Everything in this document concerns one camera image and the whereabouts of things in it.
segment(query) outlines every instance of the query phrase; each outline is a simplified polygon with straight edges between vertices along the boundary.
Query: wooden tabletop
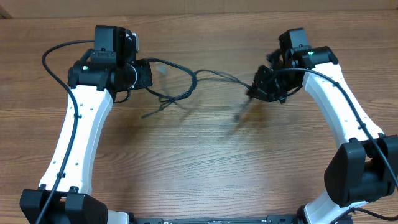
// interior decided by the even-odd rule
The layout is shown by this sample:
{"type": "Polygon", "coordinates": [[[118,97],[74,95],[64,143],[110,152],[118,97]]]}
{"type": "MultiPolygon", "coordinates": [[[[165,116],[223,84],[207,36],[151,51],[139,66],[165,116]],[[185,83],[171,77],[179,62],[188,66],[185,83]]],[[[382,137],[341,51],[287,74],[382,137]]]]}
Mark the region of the wooden tabletop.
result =
{"type": "MultiPolygon", "coordinates": [[[[96,24],[126,27],[141,40],[139,58],[158,57],[193,70],[232,73],[251,83],[265,54],[287,29],[304,27],[314,47],[331,47],[369,117],[398,134],[398,11],[283,12],[203,16],[92,17],[0,21],[0,223],[27,223],[23,189],[36,189],[62,128],[67,94],[41,56],[62,42],[92,39],[96,24]]],[[[49,55],[63,80],[90,44],[49,55]]],[[[212,77],[201,74],[200,77],[212,77]]],[[[153,90],[185,91],[190,77],[154,72],[153,90]]],[[[240,122],[245,89],[202,81],[192,96],[163,112],[145,90],[116,104],[101,135],[93,196],[137,217],[264,217],[295,213],[323,192],[336,152],[318,106],[301,90],[283,105],[255,100],[240,122]]],[[[397,197],[365,206],[398,213],[397,197]]],[[[382,223],[357,213],[358,223],[382,223]]]]}

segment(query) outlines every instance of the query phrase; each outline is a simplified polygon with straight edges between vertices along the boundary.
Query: wooden table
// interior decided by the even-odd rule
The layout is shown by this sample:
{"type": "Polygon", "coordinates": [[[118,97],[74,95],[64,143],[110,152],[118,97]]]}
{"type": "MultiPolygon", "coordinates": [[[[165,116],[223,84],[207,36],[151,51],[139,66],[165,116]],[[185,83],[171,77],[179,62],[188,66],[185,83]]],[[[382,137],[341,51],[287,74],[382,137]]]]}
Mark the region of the wooden table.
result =
{"type": "MultiPolygon", "coordinates": [[[[251,83],[278,36],[304,27],[314,47],[330,46],[362,107],[386,134],[398,133],[398,12],[283,12],[203,16],[93,17],[0,21],[0,223],[27,223],[23,189],[36,189],[62,128],[67,94],[41,56],[62,42],[92,39],[96,24],[127,27],[141,39],[139,58],[158,57],[193,70],[233,73],[251,83]]],[[[90,44],[51,53],[63,80],[90,44]]],[[[202,74],[201,77],[212,77],[202,74]]],[[[188,75],[154,72],[153,90],[177,94],[188,75]]],[[[286,104],[254,101],[241,122],[243,86],[202,81],[182,101],[194,108],[156,110],[158,99],[134,91],[114,105],[103,128],[93,196],[137,217],[263,217],[295,213],[324,189],[336,152],[318,106],[303,90],[286,104]]],[[[366,208],[395,215],[397,197],[366,208]]],[[[358,213],[359,223],[382,223],[358,213]]]]}

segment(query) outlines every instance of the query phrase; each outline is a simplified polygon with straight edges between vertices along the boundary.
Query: wall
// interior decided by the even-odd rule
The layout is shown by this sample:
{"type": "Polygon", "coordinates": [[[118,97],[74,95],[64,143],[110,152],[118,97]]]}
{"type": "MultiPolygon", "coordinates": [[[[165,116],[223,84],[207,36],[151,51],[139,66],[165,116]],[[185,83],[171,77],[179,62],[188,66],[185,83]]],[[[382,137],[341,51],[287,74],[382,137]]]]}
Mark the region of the wall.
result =
{"type": "Polygon", "coordinates": [[[6,17],[396,9],[398,0],[0,0],[6,17]]]}

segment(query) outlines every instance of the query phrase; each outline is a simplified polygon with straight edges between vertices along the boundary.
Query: table surface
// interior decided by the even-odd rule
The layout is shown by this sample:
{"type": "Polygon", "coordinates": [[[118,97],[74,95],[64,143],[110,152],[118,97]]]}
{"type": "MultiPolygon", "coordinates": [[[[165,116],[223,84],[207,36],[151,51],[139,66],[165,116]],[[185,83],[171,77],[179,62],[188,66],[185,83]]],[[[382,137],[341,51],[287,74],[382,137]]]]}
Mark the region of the table surface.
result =
{"type": "MultiPolygon", "coordinates": [[[[398,133],[398,11],[283,12],[204,16],[92,17],[0,21],[0,223],[27,223],[23,189],[36,189],[62,128],[67,94],[43,69],[41,56],[62,42],[92,39],[96,24],[126,27],[141,39],[139,58],[157,57],[193,70],[232,73],[251,83],[278,36],[304,27],[314,47],[328,45],[370,118],[398,133]]],[[[90,44],[48,58],[64,81],[90,44]]],[[[212,77],[201,74],[200,77],[212,77]]],[[[153,90],[185,91],[188,75],[154,72],[153,90]]],[[[158,99],[145,90],[116,104],[101,135],[93,196],[137,217],[264,217],[295,213],[324,189],[323,173],[336,152],[318,106],[300,91],[283,105],[245,102],[241,85],[213,80],[149,118],[158,99]]],[[[397,197],[365,206],[395,215],[397,197]]],[[[357,213],[359,223],[382,223],[357,213]]]]}

